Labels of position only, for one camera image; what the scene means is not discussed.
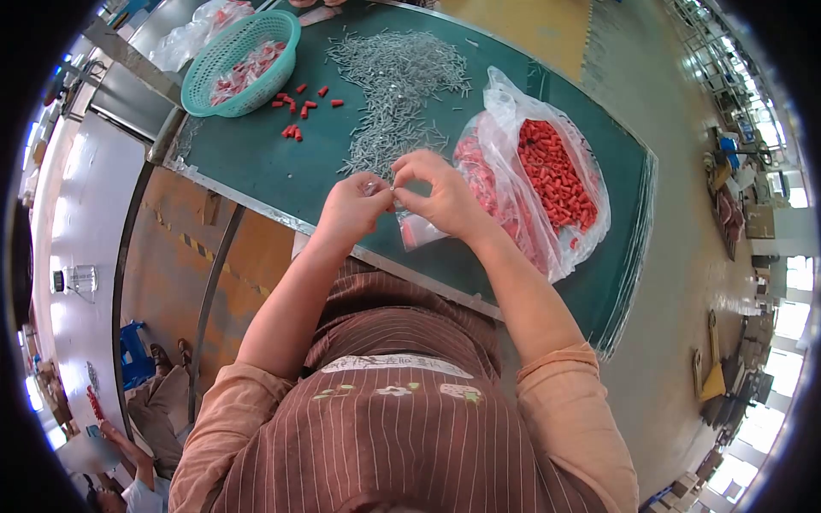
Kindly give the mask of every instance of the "gray floor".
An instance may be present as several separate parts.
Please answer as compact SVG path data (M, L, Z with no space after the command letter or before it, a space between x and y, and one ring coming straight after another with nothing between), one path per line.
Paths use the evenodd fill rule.
M686 79L683 49L661 0L593 2L582 84L659 160L654 231L640 288L601 377L639 478L641 499L695 469L716 434L700 422L692 351L709 353L706 315L718 313L722 354L734 350L754 294L749 245L731 262L704 187L704 128L717 124Z

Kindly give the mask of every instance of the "blue container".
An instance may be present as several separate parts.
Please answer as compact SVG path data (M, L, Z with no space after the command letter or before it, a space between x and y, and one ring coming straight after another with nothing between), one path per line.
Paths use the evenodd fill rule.
M231 25L203 48L182 83L182 106L191 116L239 117L268 102L291 78L302 27L281 10L262 11ZM211 106L214 82L265 41L287 41L282 55L237 96Z

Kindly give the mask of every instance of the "chair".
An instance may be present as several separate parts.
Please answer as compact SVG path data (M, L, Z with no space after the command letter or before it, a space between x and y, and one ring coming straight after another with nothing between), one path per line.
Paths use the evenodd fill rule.
M137 330L145 323L131 321L120 328L120 360L122 363L122 388L129 390L154 376L154 358L145 354L145 347Z

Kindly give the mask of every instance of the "striped apron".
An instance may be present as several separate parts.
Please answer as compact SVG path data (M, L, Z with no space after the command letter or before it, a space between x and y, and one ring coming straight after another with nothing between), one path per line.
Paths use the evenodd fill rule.
M604 511L536 463L493 325L468 309L349 258L305 364L213 511Z

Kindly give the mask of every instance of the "shoe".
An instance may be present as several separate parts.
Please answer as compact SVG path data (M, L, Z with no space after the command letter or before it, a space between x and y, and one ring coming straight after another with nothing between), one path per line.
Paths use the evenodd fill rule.
M180 356L182 357L182 366L188 367L191 365L191 344L184 338L180 338L177 340L177 349L180 350Z
M157 368L157 374L160 376L168 375L173 368L171 360L168 359L168 353L166 353L159 344L151 344L149 347L151 349L151 357L154 358L154 367Z

